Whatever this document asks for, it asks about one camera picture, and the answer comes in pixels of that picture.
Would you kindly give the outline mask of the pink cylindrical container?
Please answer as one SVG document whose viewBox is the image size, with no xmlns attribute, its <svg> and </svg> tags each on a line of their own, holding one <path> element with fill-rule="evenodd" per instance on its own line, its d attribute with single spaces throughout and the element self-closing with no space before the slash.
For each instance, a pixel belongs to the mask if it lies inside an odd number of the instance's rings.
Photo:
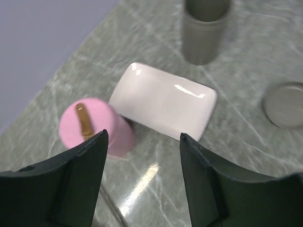
<svg viewBox="0 0 303 227">
<path fill-rule="evenodd" d="M 85 136 L 85 141 L 92 136 Z M 130 124 L 117 114 L 117 126 L 114 129 L 113 136 L 108 139 L 107 154 L 112 157 L 122 157 L 132 150 L 134 144 L 135 137 Z"/>
</svg>

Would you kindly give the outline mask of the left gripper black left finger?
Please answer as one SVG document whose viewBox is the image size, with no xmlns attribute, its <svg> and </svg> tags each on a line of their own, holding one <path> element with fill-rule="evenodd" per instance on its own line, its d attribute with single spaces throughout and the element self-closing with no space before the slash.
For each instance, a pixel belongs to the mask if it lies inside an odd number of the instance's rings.
<svg viewBox="0 0 303 227">
<path fill-rule="evenodd" d="M 90 227 L 108 149 L 108 132 L 52 158 L 0 174 L 3 227 Z"/>
</svg>

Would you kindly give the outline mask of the pink round lid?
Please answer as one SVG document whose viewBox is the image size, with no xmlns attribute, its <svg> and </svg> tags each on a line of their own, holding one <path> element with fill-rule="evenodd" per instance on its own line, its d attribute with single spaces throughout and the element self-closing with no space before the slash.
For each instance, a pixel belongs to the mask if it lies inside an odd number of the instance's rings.
<svg viewBox="0 0 303 227">
<path fill-rule="evenodd" d="M 105 101 L 98 98 L 83 98 L 71 104 L 59 123 L 59 135 L 66 148 L 73 148 L 92 136 L 107 130 L 113 136 L 117 126 L 117 114 Z"/>
</svg>

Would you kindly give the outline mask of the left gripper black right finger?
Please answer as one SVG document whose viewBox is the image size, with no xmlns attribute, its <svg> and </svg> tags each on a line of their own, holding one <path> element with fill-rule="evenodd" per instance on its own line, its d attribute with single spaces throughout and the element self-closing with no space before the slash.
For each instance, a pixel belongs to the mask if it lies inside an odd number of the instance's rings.
<svg viewBox="0 0 303 227">
<path fill-rule="evenodd" d="M 303 175 L 253 172 L 180 136 L 180 158 L 194 227 L 300 227 Z"/>
</svg>

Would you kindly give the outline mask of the grey round lid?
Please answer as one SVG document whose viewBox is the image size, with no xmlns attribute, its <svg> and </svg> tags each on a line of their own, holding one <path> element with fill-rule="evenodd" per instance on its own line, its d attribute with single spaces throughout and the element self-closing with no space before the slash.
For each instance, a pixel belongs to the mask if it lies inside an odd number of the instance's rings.
<svg viewBox="0 0 303 227">
<path fill-rule="evenodd" d="M 297 130 L 303 128 L 303 84 L 285 82 L 269 87 L 262 97 L 265 116 L 276 126 Z"/>
</svg>

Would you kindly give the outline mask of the white rectangular plate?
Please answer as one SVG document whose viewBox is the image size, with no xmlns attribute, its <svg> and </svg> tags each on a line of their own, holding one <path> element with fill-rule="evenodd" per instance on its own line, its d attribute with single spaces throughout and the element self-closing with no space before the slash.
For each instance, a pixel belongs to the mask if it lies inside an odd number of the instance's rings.
<svg viewBox="0 0 303 227">
<path fill-rule="evenodd" d="M 217 92 L 205 85 L 152 66 L 131 63 L 109 104 L 133 122 L 179 140 L 186 133 L 199 141 L 217 101 Z"/>
</svg>

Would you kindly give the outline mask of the grey cylindrical container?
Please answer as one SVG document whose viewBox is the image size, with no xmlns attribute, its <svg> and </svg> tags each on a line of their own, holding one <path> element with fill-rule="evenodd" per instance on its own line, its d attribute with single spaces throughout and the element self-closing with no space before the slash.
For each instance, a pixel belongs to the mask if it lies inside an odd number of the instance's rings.
<svg viewBox="0 0 303 227">
<path fill-rule="evenodd" d="M 181 52 L 193 65 L 206 65 L 218 53 L 232 0 L 185 0 L 181 21 Z"/>
</svg>

